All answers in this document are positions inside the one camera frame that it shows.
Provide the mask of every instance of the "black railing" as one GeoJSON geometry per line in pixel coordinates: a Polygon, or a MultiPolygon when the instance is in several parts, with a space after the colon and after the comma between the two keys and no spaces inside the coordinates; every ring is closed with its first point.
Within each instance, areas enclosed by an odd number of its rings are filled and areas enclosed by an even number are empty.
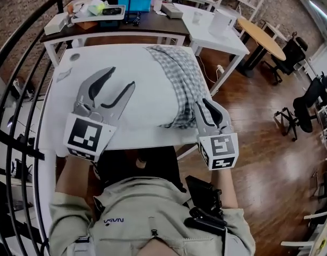
{"type": "MultiPolygon", "coordinates": [[[[63,12],[63,0],[49,0],[46,3],[44,3],[41,7],[39,7],[19,28],[15,30],[15,32],[11,35],[11,37],[5,42],[3,47],[0,49],[0,68],[5,62],[5,59],[7,56],[11,53],[15,45],[18,43],[18,41],[21,39],[21,37],[28,31],[28,29],[47,11],[49,10],[52,6],[57,5],[58,7],[58,12],[61,13],[63,12]]],[[[26,91],[28,86],[31,83],[31,80],[45,54],[45,48],[41,51],[39,57],[35,61],[35,64],[33,65],[29,75],[26,78],[24,87],[20,93],[20,96],[17,100],[17,105],[14,111],[14,115],[12,117],[12,125],[10,129],[10,133],[6,134],[1,130],[1,123],[2,123],[2,116],[5,108],[5,103],[7,96],[11,92],[13,81],[17,77],[20,69],[23,66],[23,63],[25,62],[26,58],[30,54],[31,50],[33,47],[38,43],[39,39],[43,35],[43,30],[41,30],[38,35],[35,37],[35,39],[32,41],[32,43],[28,46],[24,54],[20,57],[19,62],[17,63],[16,67],[12,71],[12,74],[10,76],[10,79],[6,85],[6,89],[3,93],[3,96],[0,99],[0,142],[4,143],[7,145],[7,154],[6,154],[6,168],[5,168],[5,173],[6,173],[6,197],[7,197],[7,206],[9,208],[9,214],[11,217],[11,224],[13,227],[14,234],[17,238],[20,250],[23,255],[27,255],[25,246],[23,244],[23,241],[21,239],[21,233],[20,233],[20,226],[16,220],[15,213],[14,213],[14,208],[13,208],[13,197],[12,197],[12,190],[11,190],[11,159],[12,159],[12,149],[17,150],[22,153],[22,159],[21,159],[21,189],[22,189],[22,202],[23,202],[23,210],[24,210],[24,215],[26,218],[26,225],[27,225],[27,237],[32,241],[33,247],[35,249],[35,252],[37,255],[43,255],[45,247],[47,248],[48,253],[49,248],[48,248],[48,239],[47,239],[47,234],[44,229],[43,225],[43,220],[42,220],[42,213],[40,209],[40,201],[39,201],[39,186],[38,186],[38,163],[39,159],[44,160],[45,156],[43,153],[41,153],[38,149],[38,143],[39,143],[39,128],[38,127],[38,136],[36,138],[36,141],[33,146],[28,146],[28,139],[29,139],[29,132],[31,128],[31,122],[32,118],[34,115],[34,110],[36,107],[36,103],[38,101],[41,89],[43,87],[45,78],[47,77],[48,71],[51,67],[51,61],[48,62],[46,69],[44,71],[44,74],[42,76],[42,79],[37,85],[37,89],[35,91],[35,94],[32,99],[32,104],[31,108],[29,111],[27,123],[26,123],[26,129],[25,129],[25,134],[24,136],[20,139],[17,140],[14,138],[14,133],[15,129],[17,126],[18,122],[18,116],[19,112],[22,107],[22,103],[24,100],[24,97],[26,95],[26,91]],[[34,231],[32,233],[32,225],[31,225],[31,218],[30,218],[30,213],[29,213],[29,208],[28,208],[28,199],[27,199],[27,188],[26,188],[26,181],[27,181],[27,172],[25,171],[27,169],[26,167],[26,157],[31,156],[34,158],[34,192],[35,192],[35,205],[37,209],[37,215],[38,215],[38,222],[39,222],[39,227],[40,227],[40,233],[42,235],[42,239],[44,242],[41,245],[41,248],[39,249],[38,244],[36,242],[36,237],[34,236],[34,231]]],[[[59,51],[61,47],[61,43],[57,45],[56,47],[56,52],[59,51]]],[[[7,242],[5,240],[5,236],[2,236],[1,232],[3,227],[6,225],[2,225],[1,221],[4,220],[0,217],[0,236],[2,243],[4,245],[4,248],[6,250],[7,255],[12,255],[10,248],[7,245],[7,242]]]]}

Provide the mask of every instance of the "person's arm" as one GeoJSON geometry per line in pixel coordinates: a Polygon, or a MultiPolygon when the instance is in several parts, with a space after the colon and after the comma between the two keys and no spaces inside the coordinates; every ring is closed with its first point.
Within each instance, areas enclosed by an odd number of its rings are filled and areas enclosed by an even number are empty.
{"type": "Polygon", "coordinates": [[[222,190],[220,200],[222,201],[224,220],[227,222],[227,230],[242,241],[249,255],[253,255],[256,249],[255,240],[244,219],[244,210],[238,208],[231,169],[212,171],[211,184],[222,190]]]}
{"type": "Polygon", "coordinates": [[[88,174],[89,161],[68,157],[50,204],[51,255],[63,255],[69,245],[88,235],[88,226],[92,222],[92,211],[84,199],[88,174]]]}
{"type": "Polygon", "coordinates": [[[238,209],[236,193],[234,191],[231,169],[212,171],[211,183],[216,189],[222,190],[220,200],[224,209],[238,209]]]}

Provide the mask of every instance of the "plaid cloth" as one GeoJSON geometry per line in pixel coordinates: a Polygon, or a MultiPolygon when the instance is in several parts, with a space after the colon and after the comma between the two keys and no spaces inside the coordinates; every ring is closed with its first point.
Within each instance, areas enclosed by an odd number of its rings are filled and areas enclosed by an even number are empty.
{"type": "Polygon", "coordinates": [[[172,46],[154,45],[146,49],[161,64],[178,100],[177,116],[173,122],[160,127],[180,129],[196,127],[195,102],[202,107],[206,121],[213,123],[209,110],[202,102],[209,94],[204,86],[200,68],[191,55],[179,47],[172,46]]]}

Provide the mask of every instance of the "power cord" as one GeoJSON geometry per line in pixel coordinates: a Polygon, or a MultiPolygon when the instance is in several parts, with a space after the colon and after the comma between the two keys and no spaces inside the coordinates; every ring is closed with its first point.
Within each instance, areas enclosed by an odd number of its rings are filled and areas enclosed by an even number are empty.
{"type": "Polygon", "coordinates": [[[207,74],[206,74],[206,70],[205,70],[205,65],[204,65],[204,63],[202,62],[200,56],[196,56],[196,57],[199,58],[199,60],[200,60],[200,62],[201,62],[201,64],[202,64],[202,67],[203,67],[203,69],[204,69],[204,75],[206,76],[206,78],[207,78],[210,82],[212,82],[212,83],[216,83],[216,82],[218,81],[218,70],[219,70],[221,73],[224,73],[224,69],[223,69],[223,67],[222,67],[221,65],[217,65],[217,70],[216,70],[217,81],[214,82],[214,81],[212,81],[212,80],[207,76],[207,74]]]}

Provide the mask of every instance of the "wooden floor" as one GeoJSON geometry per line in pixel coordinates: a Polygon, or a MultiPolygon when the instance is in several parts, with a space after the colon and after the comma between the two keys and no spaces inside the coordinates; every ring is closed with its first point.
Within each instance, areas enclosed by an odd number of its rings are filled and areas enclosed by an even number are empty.
{"type": "MultiPolygon", "coordinates": [[[[149,38],[109,37],[91,39],[88,44],[149,41],[156,42],[149,38]]],[[[256,43],[249,41],[247,46],[252,52],[256,43]]],[[[228,65],[226,53],[203,49],[200,57],[213,80],[217,65],[228,65]]],[[[291,108],[294,98],[304,94],[302,87],[307,87],[309,81],[293,74],[282,78],[281,84],[272,86],[272,75],[262,65],[255,69],[254,78],[234,71],[213,98],[228,110],[238,133],[240,149],[233,179],[240,207],[256,240],[257,256],[296,254],[295,250],[281,247],[280,242],[302,241],[307,233],[303,216],[325,203],[310,198],[315,190],[311,176],[315,171],[321,175],[326,167],[327,153],[318,135],[320,126],[313,121],[311,134],[298,128],[298,140],[292,142],[291,135],[281,135],[274,119],[276,111],[285,106],[291,108]]],[[[179,169],[182,179],[190,174],[210,180],[197,151],[182,159],[179,169]]],[[[90,184],[91,193],[97,191],[93,174],[90,184]]]]}

